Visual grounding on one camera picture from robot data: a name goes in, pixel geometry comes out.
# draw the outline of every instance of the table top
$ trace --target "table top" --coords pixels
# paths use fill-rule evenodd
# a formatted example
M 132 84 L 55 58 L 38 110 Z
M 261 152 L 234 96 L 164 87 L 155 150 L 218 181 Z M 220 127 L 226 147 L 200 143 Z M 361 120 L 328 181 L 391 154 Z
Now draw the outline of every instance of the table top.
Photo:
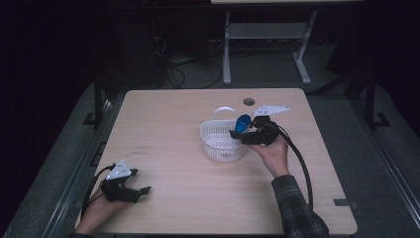
M 254 106 L 243 103 L 252 98 Z M 301 152 L 312 180 L 314 210 L 331 234 L 354 234 L 357 224 L 348 206 L 307 99 L 300 89 L 141 90 L 126 94 L 98 171 L 124 159 L 139 173 L 126 187 L 151 186 L 104 224 L 103 233 L 282 234 L 281 218 L 270 182 L 272 175 L 251 149 L 232 163 L 210 160 L 200 126 L 221 106 L 239 115 L 261 105 L 288 105 L 271 115 Z M 217 114 L 234 119 L 233 112 Z M 289 170 L 307 199 L 300 164 L 289 150 Z

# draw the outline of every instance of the mesh basket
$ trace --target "mesh basket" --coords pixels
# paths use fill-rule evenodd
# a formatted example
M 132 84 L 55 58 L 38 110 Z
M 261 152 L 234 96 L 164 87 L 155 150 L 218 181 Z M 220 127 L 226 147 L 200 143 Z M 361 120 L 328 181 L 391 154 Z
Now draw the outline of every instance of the mesh basket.
M 231 138 L 229 130 L 234 130 L 235 120 L 215 120 L 220 111 L 233 111 L 238 118 L 238 113 L 230 107 L 220 107 L 213 113 L 213 120 L 204 122 L 200 127 L 203 148 L 206 155 L 217 162 L 233 162 L 245 154 L 246 146 L 240 140 Z

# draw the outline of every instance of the flannel shirt sleeve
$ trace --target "flannel shirt sleeve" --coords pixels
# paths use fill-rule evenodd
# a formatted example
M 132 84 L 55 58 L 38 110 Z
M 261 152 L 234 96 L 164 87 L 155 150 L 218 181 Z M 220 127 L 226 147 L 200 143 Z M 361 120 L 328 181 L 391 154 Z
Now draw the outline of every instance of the flannel shirt sleeve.
M 293 176 L 281 176 L 271 182 L 280 210 L 285 237 L 329 237 L 324 220 L 306 203 Z

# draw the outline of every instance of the hand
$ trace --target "hand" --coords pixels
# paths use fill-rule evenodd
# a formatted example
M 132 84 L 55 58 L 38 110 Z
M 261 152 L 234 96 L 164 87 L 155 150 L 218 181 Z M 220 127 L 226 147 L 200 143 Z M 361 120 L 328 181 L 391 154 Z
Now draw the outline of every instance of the hand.
M 96 228 L 105 223 L 115 212 L 128 206 L 130 202 L 109 201 L 101 190 L 101 184 L 90 197 L 90 204 L 78 224 L 75 233 L 93 235 Z
M 269 146 L 249 145 L 261 157 L 264 165 L 275 177 L 289 175 L 287 167 L 287 142 L 283 138 L 277 137 Z

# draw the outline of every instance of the black cable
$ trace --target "black cable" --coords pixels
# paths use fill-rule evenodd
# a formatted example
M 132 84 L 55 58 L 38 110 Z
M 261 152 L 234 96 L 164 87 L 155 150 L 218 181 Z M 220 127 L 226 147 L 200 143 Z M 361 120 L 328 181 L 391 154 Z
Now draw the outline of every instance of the black cable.
M 112 171 L 115 168 L 115 164 L 113 164 L 112 166 L 109 167 L 105 167 L 104 169 L 102 169 L 100 172 L 98 172 L 98 174 L 96 174 L 95 177 L 93 177 L 93 180 L 90 182 L 89 185 L 89 189 L 87 190 L 85 196 L 84 196 L 84 200 L 83 200 L 83 205 L 81 207 L 81 215 L 80 217 L 83 217 L 84 212 L 86 211 L 87 207 L 89 206 L 89 199 L 90 199 L 90 193 L 92 193 L 93 187 L 96 185 L 96 182 L 98 181 L 99 177 L 102 175 L 102 173 L 104 173 L 105 171 L 109 170 Z
M 202 87 L 199 87 L 199 88 L 194 88 L 194 89 L 205 89 L 205 88 L 209 88 L 209 87 L 213 86 L 214 84 L 216 84 L 222 78 L 223 69 L 216 62 L 214 62 L 214 61 L 212 61 L 210 59 L 208 59 L 208 60 L 189 59 L 189 60 L 186 60 L 186 61 L 183 61 L 183 62 L 179 62 L 176 65 L 172 65 L 172 66 L 170 66 L 167 69 L 168 70 L 168 73 L 170 73 L 170 75 L 168 77 L 169 78 L 169 82 L 170 82 L 170 84 L 172 84 L 175 87 L 175 89 L 193 89 L 193 88 L 183 88 L 182 87 L 182 84 L 184 83 L 186 76 L 185 76 L 185 74 L 184 74 L 184 72 L 182 70 L 180 70 L 178 68 L 175 68 L 175 67 L 176 66 L 181 66 L 181 65 L 184 65 L 184 64 L 187 64 L 187 63 L 192 63 L 192 62 L 195 62 L 195 61 L 204 61 L 204 62 L 210 62 L 210 63 L 214 64 L 218 68 L 218 70 L 219 70 L 219 75 L 210 84 L 205 85 L 205 86 L 202 86 Z M 182 75 L 181 83 L 178 83 L 178 80 L 176 79 L 176 77 L 175 77 L 175 75 L 173 73 L 173 70 L 179 72 Z
M 98 199 L 99 197 L 101 197 L 103 195 L 104 195 L 104 193 L 102 193 L 102 194 L 96 196 L 95 198 L 93 198 L 91 201 L 89 201 L 89 203 L 87 204 L 87 206 L 89 206 L 92 202 L 94 202 L 96 199 Z
M 264 125 L 271 127 L 274 129 L 278 134 L 284 139 L 285 142 L 290 146 L 290 148 L 293 150 L 294 154 L 296 154 L 297 159 L 299 160 L 300 166 L 302 167 L 303 174 L 305 175 L 306 180 L 306 186 L 308 189 L 308 199 L 309 199 L 309 206 L 314 207 L 314 199 L 313 199 L 313 193 L 312 193 L 312 183 L 311 183 L 311 177 L 309 176 L 308 168 L 306 167 L 305 161 L 303 160 L 302 155 L 300 154 L 299 150 L 297 150 L 296 146 L 291 141 L 289 135 L 287 132 L 280 126 L 276 125 L 277 127 L 271 125 L 270 123 L 263 123 Z

